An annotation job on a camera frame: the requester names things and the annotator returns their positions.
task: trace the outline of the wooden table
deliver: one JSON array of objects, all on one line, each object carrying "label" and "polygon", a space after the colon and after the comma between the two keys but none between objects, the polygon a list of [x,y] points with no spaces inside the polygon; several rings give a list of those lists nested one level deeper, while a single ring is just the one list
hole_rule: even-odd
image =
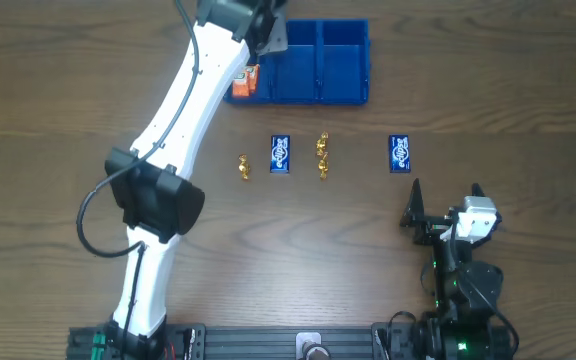
[{"label": "wooden table", "polygon": [[[415,177],[437,215],[476,181],[504,216],[474,255],[505,273],[517,358],[576,357],[576,1],[302,0],[289,15],[370,20],[370,102],[219,108],[170,321],[367,325],[431,310],[419,285],[430,249],[399,217]],[[125,259],[86,253],[75,213],[111,146],[152,118],[187,44],[171,1],[0,0],[0,359],[63,358],[69,327],[117,305]],[[289,176],[267,171],[277,133],[292,135]],[[391,133],[410,135],[410,175],[387,170]],[[126,245],[109,192],[87,219],[96,245]]]}]

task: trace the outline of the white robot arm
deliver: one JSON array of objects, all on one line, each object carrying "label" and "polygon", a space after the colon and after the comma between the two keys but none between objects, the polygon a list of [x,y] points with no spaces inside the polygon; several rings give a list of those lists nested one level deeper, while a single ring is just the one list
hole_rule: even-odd
[{"label": "white robot arm", "polygon": [[[179,0],[176,3],[187,20]],[[166,342],[166,289],[175,250],[204,202],[203,192],[187,181],[197,150],[224,93],[251,53],[286,49],[284,3],[202,0],[192,27],[194,39],[161,107],[129,152],[112,150],[105,166],[109,178],[82,204],[77,225],[84,247],[103,257],[128,253],[121,300],[105,330],[122,356],[161,356]],[[191,92],[184,103],[187,91]],[[114,254],[94,249],[81,225],[90,198],[107,183],[128,224],[129,248]]]}]

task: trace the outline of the wood grain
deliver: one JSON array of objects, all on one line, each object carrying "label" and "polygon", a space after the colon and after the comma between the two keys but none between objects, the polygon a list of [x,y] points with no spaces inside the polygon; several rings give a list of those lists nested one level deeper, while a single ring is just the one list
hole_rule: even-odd
[{"label": "wood grain", "polygon": [[[418,275],[430,250],[397,226],[412,180],[434,214],[477,181],[504,215],[475,257],[505,272],[517,358],[576,358],[576,1],[302,0],[289,15],[370,20],[370,102],[219,108],[171,320],[362,325],[429,310]],[[110,147],[151,119],[187,43],[170,1],[0,0],[0,359],[63,358],[68,327],[116,306],[125,260],[87,254],[74,216]],[[266,171],[276,133],[292,135],[290,176]],[[390,133],[410,134],[411,175],[388,173]],[[120,218],[102,194],[91,238],[125,246]]]}]

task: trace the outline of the blue bin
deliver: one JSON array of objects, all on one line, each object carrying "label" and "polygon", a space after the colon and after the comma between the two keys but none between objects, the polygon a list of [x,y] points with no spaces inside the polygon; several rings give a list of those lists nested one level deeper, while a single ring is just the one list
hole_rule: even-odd
[{"label": "blue bin", "polygon": [[257,92],[232,104],[362,105],[370,92],[368,20],[290,20],[288,50],[251,59]]}]

